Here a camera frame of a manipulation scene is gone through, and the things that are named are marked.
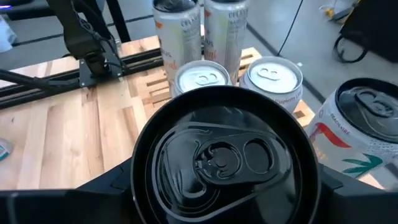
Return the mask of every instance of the aluminum can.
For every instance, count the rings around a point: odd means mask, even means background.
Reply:
[[[398,86],[372,78],[349,80],[307,126],[318,160],[353,178],[398,154]]]
[[[303,74],[281,57],[263,57],[250,64],[239,86],[271,98],[293,113],[303,95]]]
[[[232,85],[224,67],[207,60],[197,60],[183,65],[175,76],[172,98],[197,88],[213,85]]]
[[[205,0],[205,59],[222,65],[238,81],[249,0]]]
[[[200,5],[197,0],[155,0],[153,12],[171,87],[178,68],[201,59]]]
[[[0,138],[0,161],[11,154],[13,149],[14,147],[9,141]]]

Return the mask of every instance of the can lid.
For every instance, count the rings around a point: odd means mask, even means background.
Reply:
[[[154,0],[154,8],[161,12],[183,12],[195,7],[197,0]]]
[[[280,57],[264,57],[249,68],[249,78],[258,88],[271,93],[288,93],[302,82],[300,69]]]
[[[294,118],[235,86],[189,91],[156,112],[135,146],[131,183],[146,223],[309,223],[320,192],[316,155]]]
[[[340,112],[354,127],[374,138],[397,144],[398,86],[390,83],[386,85],[386,82],[379,80],[373,81],[378,83],[378,87],[358,83],[357,86],[347,88],[346,83],[343,84],[338,91],[336,103]],[[391,86],[395,87],[394,96],[386,93]]]
[[[177,88],[182,93],[194,90],[196,88],[213,85],[227,85],[228,77],[212,63],[207,61],[198,61],[197,63],[186,64],[181,68],[182,72],[177,75]]]

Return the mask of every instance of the green leaf graphic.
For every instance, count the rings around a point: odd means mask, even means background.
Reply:
[[[370,162],[364,162],[364,161],[359,161],[357,159],[343,159],[344,162],[349,162],[352,164],[357,164],[357,165],[361,165],[361,166],[369,166],[371,165]]]
[[[372,155],[365,154],[365,153],[364,153],[364,155],[371,161],[372,164],[379,165],[379,164],[383,163],[383,160],[378,158],[377,156],[372,156]]]
[[[361,161],[357,159],[343,159],[344,162],[349,162],[352,164],[360,165],[359,167],[352,167],[349,169],[343,170],[344,174],[355,174],[359,173],[356,177],[359,177],[360,175],[370,171],[371,169],[377,167],[378,165],[383,163],[383,160],[378,158],[377,156],[372,156],[369,154],[364,155],[369,159],[369,162],[367,161]]]
[[[354,173],[357,173],[357,172],[363,173],[363,172],[366,172],[366,171],[368,171],[367,167],[353,167],[353,168],[348,168],[348,169],[343,170],[343,173],[345,173],[345,174],[354,174]]]

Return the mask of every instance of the can label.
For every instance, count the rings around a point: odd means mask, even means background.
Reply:
[[[319,162],[354,178],[387,164],[398,154],[398,144],[368,136],[349,124],[338,111],[335,92],[322,105],[306,132]]]
[[[246,72],[243,78],[240,79],[239,86],[242,88],[247,88],[249,90],[256,91],[272,100],[277,102],[283,108],[285,108],[290,113],[294,112],[296,106],[298,105],[299,101],[302,99],[303,96],[303,87],[300,86],[296,90],[290,93],[280,94],[280,93],[269,93],[263,90],[258,89],[252,83],[251,85],[246,84],[246,82],[250,82],[249,78],[247,77],[248,73]]]
[[[231,81],[238,80],[243,40],[248,18],[248,1],[222,9],[220,3],[205,1],[205,59],[224,66]]]
[[[201,59],[200,8],[197,5],[175,17],[154,9],[154,19],[167,79],[173,84],[179,67]]]

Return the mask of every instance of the black can lid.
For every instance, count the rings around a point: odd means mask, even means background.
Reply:
[[[131,167],[146,223],[308,223],[320,194],[315,154],[292,115],[234,86],[168,102],[142,130]]]
[[[161,12],[183,12],[192,9],[197,0],[154,0],[154,8]]]
[[[281,169],[280,162],[292,163],[273,133],[187,122],[158,142],[152,183],[176,215],[200,217],[242,197],[219,197],[225,187],[243,191],[283,178],[291,170]]]
[[[336,92],[341,114],[358,130],[386,142],[398,143],[398,86],[360,78]]]

